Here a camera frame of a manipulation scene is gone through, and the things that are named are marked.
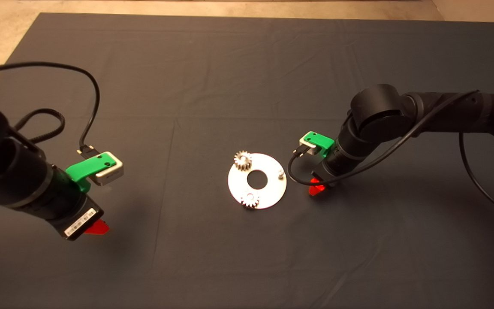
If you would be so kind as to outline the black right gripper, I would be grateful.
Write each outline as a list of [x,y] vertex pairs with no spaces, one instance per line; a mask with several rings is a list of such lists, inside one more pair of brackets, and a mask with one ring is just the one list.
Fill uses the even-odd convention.
[[343,169],[336,164],[317,164],[311,172],[313,179],[310,180],[310,186],[308,186],[308,193],[310,196],[317,196],[318,194],[326,190],[325,185],[315,185],[319,181],[330,180],[332,178],[341,176]]

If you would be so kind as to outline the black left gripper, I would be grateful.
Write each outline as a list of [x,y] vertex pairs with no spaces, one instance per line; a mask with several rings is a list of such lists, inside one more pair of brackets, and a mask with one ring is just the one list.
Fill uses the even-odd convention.
[[102,220],[104,211],[88,195],[82,195],[77,206],[63,219],[63,238],[74,241],[88,235],[105,235],[110,227]]

